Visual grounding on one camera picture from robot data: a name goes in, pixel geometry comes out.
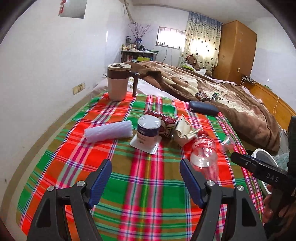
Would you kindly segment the person's right hand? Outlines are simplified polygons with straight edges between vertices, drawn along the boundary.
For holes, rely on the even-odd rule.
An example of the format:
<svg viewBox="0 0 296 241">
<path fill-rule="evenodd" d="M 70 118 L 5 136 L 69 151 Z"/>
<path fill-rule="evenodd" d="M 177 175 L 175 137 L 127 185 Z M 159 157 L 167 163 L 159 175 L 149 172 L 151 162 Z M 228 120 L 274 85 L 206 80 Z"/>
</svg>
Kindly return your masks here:
<svg viewBox="0 0 296 241">
<path fill-rule="evenodd" d="M 295 191 L 291 195 L 267 185 L 262 221 L 267 236 L 284 235 L 295 229 Z"/>
</svg>

